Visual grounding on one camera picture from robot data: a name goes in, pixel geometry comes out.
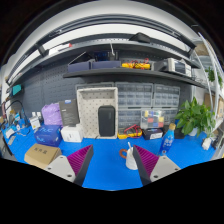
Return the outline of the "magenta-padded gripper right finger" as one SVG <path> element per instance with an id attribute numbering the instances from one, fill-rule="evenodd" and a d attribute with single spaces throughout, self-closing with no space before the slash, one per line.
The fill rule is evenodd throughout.
<path id="1" fill-rule="evenodd" d="M 156 156 L 137 145 L 133 146 L 133 157 L 143 186 L 180 170 L 167 156 Z"/>

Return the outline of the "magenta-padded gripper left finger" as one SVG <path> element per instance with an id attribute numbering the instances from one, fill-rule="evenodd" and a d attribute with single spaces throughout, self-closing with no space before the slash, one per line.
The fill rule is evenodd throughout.
<path id="1" fill-rule="evenodd" d="M 69 156 L 58 156 L 45 170 L 78 186 L 82 186 L 93 154 L 93 146 L 89 145 Z"/>

